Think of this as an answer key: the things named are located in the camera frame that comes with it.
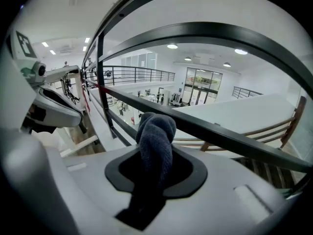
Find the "towel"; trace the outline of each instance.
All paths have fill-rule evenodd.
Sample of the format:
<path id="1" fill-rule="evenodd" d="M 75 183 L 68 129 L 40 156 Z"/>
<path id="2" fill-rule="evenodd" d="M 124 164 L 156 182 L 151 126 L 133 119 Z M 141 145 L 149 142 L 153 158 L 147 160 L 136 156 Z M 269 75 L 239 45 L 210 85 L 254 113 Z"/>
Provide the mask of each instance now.
<path id="1" fill-rule="evenodd" d="M 175 121 L 168 116 L 151 112 L 141 116 L 135 140 L 139 144 L 147 187 L 163 190 L 172 169 L 171 143 L 175 132 Z"/>

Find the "white robot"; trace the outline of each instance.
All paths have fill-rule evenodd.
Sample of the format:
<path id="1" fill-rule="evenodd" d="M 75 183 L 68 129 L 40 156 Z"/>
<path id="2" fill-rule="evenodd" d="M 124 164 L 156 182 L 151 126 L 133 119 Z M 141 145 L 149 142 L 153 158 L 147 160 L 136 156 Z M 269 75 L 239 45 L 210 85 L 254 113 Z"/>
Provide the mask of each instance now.
<path id="1" fill-rule="evenodd" d="M 34 130 L 52 133 L 56 127 L 80 125 L 84 132 L 82 112 L 65 95 L 58 93 L 45 82 L 46 66 L 39 61 L 30 40 L 13 30 L 8 35 L 6 47 L 23 77 L 36 92 L 36 98 L 26 114 L 22 129 L 27 132 Z"/>

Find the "recessed light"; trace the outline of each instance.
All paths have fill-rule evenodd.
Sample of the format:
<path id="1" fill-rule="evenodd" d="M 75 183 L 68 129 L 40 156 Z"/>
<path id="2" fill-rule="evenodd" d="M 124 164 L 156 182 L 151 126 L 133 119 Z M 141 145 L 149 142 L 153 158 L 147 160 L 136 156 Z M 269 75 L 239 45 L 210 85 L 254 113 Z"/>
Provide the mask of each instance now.
<path id="1" fill-rule="evenodd" d="M 242 50 L 242 49 L 235 49 L 235 52 L 238 53 L 238 54 L 240 54 L 240 55 L 246 55 L 246 54 L 248 54 L 247 51 L 244 51 L 244 50 Z"/>
<path id="2" fill-rule="evenodd" d="M 177 49 L 178 48 L 178 46 L 174 45 L 174 44 L 170 44 L 167 47 L 170 48 L 170 49 Z"/>
<path id="3" fill-rule="evenodd" d="M 225 67 L 231 67 L 230 63 L 226 62 L 223 64 Z"/>

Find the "doorway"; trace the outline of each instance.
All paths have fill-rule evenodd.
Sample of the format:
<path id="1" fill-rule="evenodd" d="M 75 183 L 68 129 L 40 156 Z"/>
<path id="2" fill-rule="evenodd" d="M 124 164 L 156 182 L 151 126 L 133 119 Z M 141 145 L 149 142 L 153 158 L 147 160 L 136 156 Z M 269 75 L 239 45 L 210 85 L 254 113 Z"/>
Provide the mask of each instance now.
<path id="1" fill-rule="evenodd" d="M 200 105 L 205 104 L 208 96 L 208 92 L 200 89 L 193 89 L 190 105 Z"/>
<path id="2" fill-rule="evenodd" d="M 220 88 L 223 74 L 188 68 L 182 101 L 185 105 L 214 103 Z"/>

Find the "white ceiling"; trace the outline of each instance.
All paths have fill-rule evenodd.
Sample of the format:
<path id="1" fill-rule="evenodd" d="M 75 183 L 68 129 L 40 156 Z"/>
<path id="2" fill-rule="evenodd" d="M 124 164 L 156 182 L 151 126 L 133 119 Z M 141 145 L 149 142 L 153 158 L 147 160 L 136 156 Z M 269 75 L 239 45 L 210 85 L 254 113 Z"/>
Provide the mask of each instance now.
<path id="1" fill-rule="evenodd" d="M 42 43 L 33 44 L 37 55 L 41 59 L 51 57 L 50 50 L 56 53 L 56 58 L 59 55 L 84 55 L 83 47 L 88 45 L 85 43 L 85 38 L 65 38 L 46 41 L 46 43 L 49 47 L 45 47 Z"/>
<path id="2" fill-rule="evenodd" d="M 149 50 L 165 56 L 172 62 L 209 65 L 237 73 L 266 63 L 263 59 L 249 53 L 239 55 L 235 49 L 225 46 L 208 44 L 177 44 L 177 46 L 177 49 L 169 49 L 166 45 L 162 45 L 149 48 Z M 192 61 L 185 61 L 187 56 L 191 57 Z M 229 62 L 231 67 L 223 66 L 225 62 Z"/>
<path id="3" fill-rule="evenodd" d="M 26 34 L 40 57 L 59 53 L 84 54 L 86 37 L 92 37 L 104 15 L 118 0 L 30 0 L 21 10 L 15 26 Z M 160 26 L 181 22 L 209 21 L 234 24 L 252 29 L 280 43 L 297 56 L 312 53 L 306 32 L 289 14 L 266 0 L 154 0 L 118 23 L 105 37 L 105 52 L 137 34 Z M 47 42 L 45 48 L 41 42 Z M 262 60 L 250 54 L 240 56 L 227 47 L 179 44 L 149 48 L 173 62 L 185 62 L 185 55 L 213 55 L 209 65 L 240 72 L 259 66 Z"/>
<path id="4" fill-rule="evenodd" d="M 32 43 L 93 36 L 105 14 L 118 0 L 29 0 L 15 27 Z"/>

